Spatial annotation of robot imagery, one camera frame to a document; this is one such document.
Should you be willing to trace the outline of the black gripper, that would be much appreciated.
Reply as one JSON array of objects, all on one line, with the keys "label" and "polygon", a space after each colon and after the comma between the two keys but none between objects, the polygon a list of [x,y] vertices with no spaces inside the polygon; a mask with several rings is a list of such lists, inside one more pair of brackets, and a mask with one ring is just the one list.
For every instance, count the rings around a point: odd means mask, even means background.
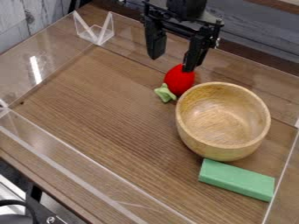
[{"label": "black gripper", "polygon": [[145,0],[145,37],[147,53],[157,60],[166,50],[167,32],[190,38],[201,28],[210,31],[209,37],[195,35],[191,38],[190,49],[185,54],[185,72],[193,72],[202,64],[207,52],[219,44],[223,19],[206,10],[209,0]]}]

